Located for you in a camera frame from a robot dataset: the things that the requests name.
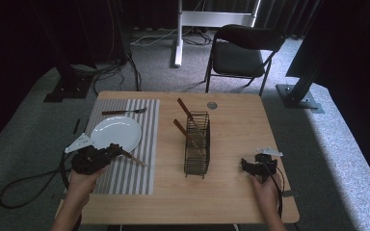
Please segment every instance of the gray carpet floor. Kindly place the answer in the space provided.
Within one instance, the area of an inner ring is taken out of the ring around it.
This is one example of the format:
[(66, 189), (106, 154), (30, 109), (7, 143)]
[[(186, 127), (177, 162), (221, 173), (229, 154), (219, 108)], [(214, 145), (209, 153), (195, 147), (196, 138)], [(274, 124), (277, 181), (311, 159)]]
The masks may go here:
[[(135, 37), (152, 33), (155, 32), (140, 32)], [(150, 40), (140, 41), (141, 46), (130, 47), (142, 76), (142, 91), (204, 92), (205, 85), (200, 81), (204, 76), (210, 45), (185, 43), (182, 66), (175, 68), (174, 40), (163, 39), (151, 45), (147, 45), (148, 42)], [(275, 56), (262, 95), (277, 147), (285, 155), (282, 161), (301, 215), (297, 224), (288, 224), (287, 228), (370, 230), (370, 169), (329, 91), (317, 85), (310, 89), (315, 100), (321, 103), (325, 111), (323, 114), (314, 114), (309, 109), (287, 109), (278, 96), (277, 84), (294, 85), (297, 82), (296, 78), (285, 77), (285, 73), (300, 45), (300, 40), (288, 39), (285, 42)], [(81, 65), (76, 68), (89, 69)], [(96, 94), (90, 90), (84, 99), (43, 103), (59, 78), (55, 68), (43, 75), (0, 134), (0, 192), (13, 180), (56, 169), (65, 147), (83, 132)], [(245, 82), (215, 78), (210, 91), (258, 93), (261, 79), (246, 88), (243, 87)], [(121, 75), (101, 76), (95, 88), (97, 91), (135, 90), (132, 66), (127, 64)], [(81, 122), (75, 131), (77, 119)], [(5, 194), (5, 201), (11, 204), (23, 202), (33, 196), (48, 178), (43, 176), (11, 188)], [(63, 188), (61, 177), (57, 175), (42, 195), (29, 205), (14, 210), (0, 207), (0, 230), (48, 230)], [(209, 227), (199, 229), (190, 226), (189, 230), (222, 230)], [(137, 228), (153, 230), (149, 226)], [(242, 224), (240, 229), (266, 230), (266, 227)], [(81, 230), (107, 230), (107, 226), (83, 225)]]

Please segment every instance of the striped placemat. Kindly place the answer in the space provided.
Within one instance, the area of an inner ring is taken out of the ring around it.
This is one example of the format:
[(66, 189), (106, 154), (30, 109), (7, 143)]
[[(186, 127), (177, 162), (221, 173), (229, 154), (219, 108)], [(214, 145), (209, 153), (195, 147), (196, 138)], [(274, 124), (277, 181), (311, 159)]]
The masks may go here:
[(125, 157), (117, 157), (97, 180), (93, 193), (97, 194), (152, 194), (155, 169), (155, 151), (159, 117), (158, 99), (97, 99), (92, 109), (86, 134), (102, 120), (114, 115), (101, 115), (103, 111), (135, 110), (147, 107), (142, 114), (125, 114), (136, 120), (142, 129), (139, 144), (131, 154), (146, 164), (141, 167)]

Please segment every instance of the wire basket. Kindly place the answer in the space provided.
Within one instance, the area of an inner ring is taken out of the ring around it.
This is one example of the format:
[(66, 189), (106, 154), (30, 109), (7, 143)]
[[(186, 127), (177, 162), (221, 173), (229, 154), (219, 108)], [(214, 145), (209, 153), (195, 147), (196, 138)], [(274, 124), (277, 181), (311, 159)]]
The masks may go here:
[(187, 132), (191, 140), (185, 145), (184, 171), (188, 174), (204, 175), (208, 171), (210, 161), (210, 120), (207, 112), (191, 112), (194, 120), (188, 118)]

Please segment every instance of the human hand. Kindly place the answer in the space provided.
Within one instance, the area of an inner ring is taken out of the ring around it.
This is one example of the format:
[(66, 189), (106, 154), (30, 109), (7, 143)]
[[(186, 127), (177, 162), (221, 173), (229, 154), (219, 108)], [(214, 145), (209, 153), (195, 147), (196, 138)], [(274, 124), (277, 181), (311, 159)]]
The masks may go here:
[(97, 178), (106, 169), (107, 167), (91, 175), (79, 174), (72, 170), (65, 202), (76, 206), (76, 208), (83, 209), (90, 200), (90, 193), (95, 189)]
[[(280, 188), (281, 181), (279, 175), (276, 173), (273, 177), (276, 180), (277, 186)], [(269, 177), (263, 184), (260, 184), (256, 177), (251, 175), (251, 181), (253, 182), (254, 193), (261, 213), (263, 215), (277, 213), (278, 189), (272, 178)]]
[(107, 167), (92, 175), (78, 174), (71, 171), (66, 199), (51, 228), (52, 231), (72, 230), (79, 219), (83, 207), (89, 202), (90, 193), (94, 190), (97, 178)]
[[(273, 175), (280, 188), (280, 176), (276, 173)], [(269, 177), (263, 184), (260, 184), (256, 177), (251, 175), (256, 201), (260, 212), (267, 223), (270, 231), (285, 231), (286, 228), (278, 214), (278, 188)]]

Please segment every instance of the fork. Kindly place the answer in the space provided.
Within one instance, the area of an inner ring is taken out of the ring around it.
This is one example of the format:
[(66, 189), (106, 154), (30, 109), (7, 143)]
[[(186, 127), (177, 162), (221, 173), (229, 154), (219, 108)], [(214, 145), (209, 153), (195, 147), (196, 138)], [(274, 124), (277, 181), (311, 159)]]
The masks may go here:
[(127, 110), (127, 111), (104, 111), (101, 114), (103, 116), (106, 115), (116, 115), (116, 114), (125, 114), (125, 113), (135, 113), (135, 114), (141, 114), (146, 111), (146, 107), (141, 108), (141, 109), (136, 109), (136, 110)]

